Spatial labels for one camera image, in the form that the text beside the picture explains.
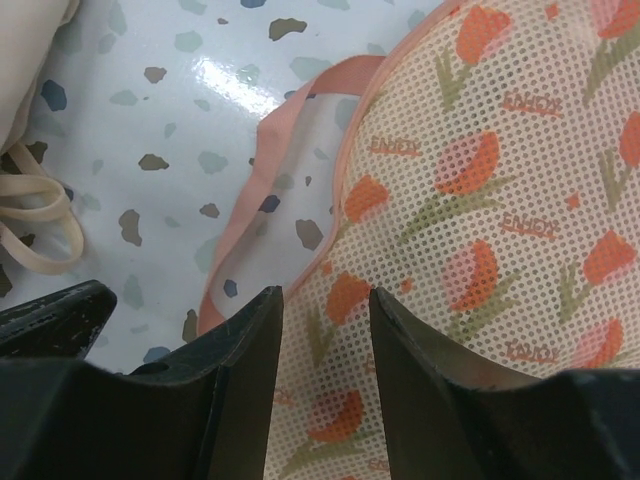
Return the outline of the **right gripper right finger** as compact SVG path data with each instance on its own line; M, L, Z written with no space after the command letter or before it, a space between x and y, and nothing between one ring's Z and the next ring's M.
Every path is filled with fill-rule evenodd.
M639 374L564 370L537 379L492 362L369 297L395 479L635 479Z

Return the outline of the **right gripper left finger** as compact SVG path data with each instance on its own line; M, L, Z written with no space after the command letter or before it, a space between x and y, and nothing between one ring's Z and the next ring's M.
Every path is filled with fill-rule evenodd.
M259 479L283 295L128 374L86 357L1 357L5 479Z

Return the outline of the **tulip print mesh laundry bag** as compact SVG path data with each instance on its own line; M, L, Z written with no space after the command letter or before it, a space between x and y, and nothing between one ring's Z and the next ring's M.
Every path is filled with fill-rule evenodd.
M282 284L265 479L391 476L369 297L545 379L639 374L639 5L446 1L386 56L334 65L258 126L198 329L278 278L258 220L310 99L355 95L333 221Z

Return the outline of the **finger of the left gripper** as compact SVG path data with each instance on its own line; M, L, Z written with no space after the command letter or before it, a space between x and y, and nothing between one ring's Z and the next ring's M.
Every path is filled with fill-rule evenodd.
M90 280L1 312L1 357L83 359L117 305L107 286Z

